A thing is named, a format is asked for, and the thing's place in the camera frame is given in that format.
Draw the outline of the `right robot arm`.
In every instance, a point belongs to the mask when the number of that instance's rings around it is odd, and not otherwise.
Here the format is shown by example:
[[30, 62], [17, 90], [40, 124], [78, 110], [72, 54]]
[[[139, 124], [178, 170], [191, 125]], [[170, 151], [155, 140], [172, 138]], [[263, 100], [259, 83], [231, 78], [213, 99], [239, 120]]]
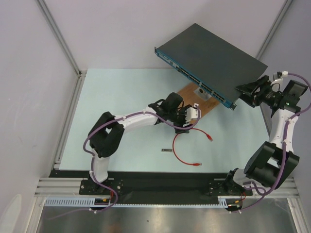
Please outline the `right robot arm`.
[[297, 104], [311, 85], [290, 80], [284, 90], [280, 90], [283, 78], [289, 75], [286, 71], [278, 72], [273, 81], [263, 76], [236, 87], [240, 98], [249, 106], [265, 103], [270, 107], [272, 129], [269, 140], [251, 156], [245, 168], [228, 173], [224, 182], [227, 194], [255, 189], [260, 196], [268, 195], [278, 189], [298, 165], [299, 157], [294, 154], [292, 143], [294, 126], [310, 107], [302, 110]]

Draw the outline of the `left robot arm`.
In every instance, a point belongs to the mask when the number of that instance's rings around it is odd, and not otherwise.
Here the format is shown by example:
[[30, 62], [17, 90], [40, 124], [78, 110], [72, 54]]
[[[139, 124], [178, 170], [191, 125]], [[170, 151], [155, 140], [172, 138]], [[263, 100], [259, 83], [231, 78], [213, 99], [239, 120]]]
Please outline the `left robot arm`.
[[127, 116], [115, 116], [110, 112], [101, 115], [88, 133], [83, 149], [92, 155], [90, 189], [102, 194], [107, 189], [108, 165], [125, 133], [145, 126], [166, 123], [175, 128], [175, 133], [188, 133], [193, 128], [192, 120], [200, 118], [198, 104], [184, 104], [183, 98], [172, 92], [166, 99], [149, 104], [140, 112]]

